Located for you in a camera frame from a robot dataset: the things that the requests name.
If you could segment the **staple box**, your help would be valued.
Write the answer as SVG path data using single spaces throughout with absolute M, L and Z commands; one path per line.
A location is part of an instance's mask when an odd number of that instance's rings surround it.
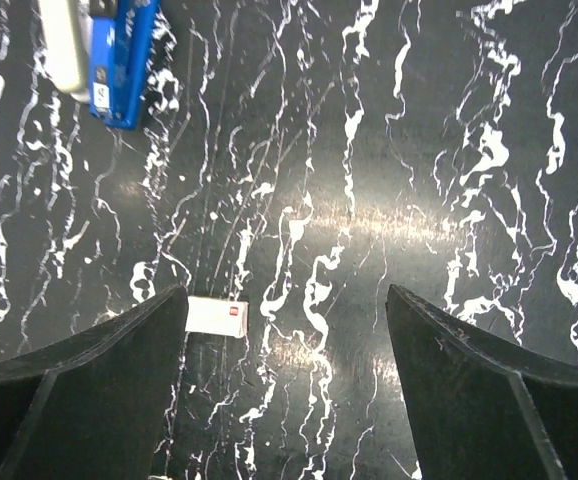
M 248 307 L 244 301 L 190 296 L 185 330 L 243 338 L 247 334 Z

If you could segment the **white cream stapler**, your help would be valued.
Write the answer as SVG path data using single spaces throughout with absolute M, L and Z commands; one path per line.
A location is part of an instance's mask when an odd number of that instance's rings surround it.
M 38 1 L 46 70 L 60 92 L 85 104 L 90 102 L 91 19 L 88 7 L 88 1 Z

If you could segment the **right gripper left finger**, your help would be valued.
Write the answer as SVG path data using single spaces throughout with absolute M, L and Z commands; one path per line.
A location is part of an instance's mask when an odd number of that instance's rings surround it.
M 188 314 L 171 287 L 0 362 L 0 479 L 146 479 Z

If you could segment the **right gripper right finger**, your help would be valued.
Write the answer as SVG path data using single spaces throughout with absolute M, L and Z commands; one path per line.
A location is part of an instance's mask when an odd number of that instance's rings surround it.
M 578 479 L 578 367 L 393 285 L 386 313 L 426 479 Z

